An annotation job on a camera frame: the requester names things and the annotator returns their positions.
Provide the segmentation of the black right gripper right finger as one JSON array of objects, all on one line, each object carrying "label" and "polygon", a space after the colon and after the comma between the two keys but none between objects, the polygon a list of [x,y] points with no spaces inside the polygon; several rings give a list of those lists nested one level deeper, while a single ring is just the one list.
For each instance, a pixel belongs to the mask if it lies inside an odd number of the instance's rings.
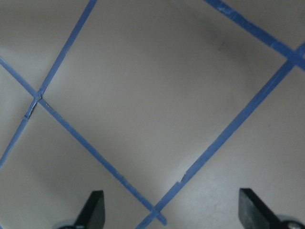
[{"label": "black right gripper right finger", "polygon": [[239,189],[239,220],[244,229],[283,229],[279,218],[250,189]]}]

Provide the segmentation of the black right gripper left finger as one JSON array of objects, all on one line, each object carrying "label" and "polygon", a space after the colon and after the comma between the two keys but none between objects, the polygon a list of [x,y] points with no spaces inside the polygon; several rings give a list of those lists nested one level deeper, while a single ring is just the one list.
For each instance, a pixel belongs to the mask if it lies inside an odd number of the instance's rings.
[{"label": "black right gripper left finger", "polygon": [[74,229],[102,229],[105,224],[104,192],[93,191],[74,222]]}]

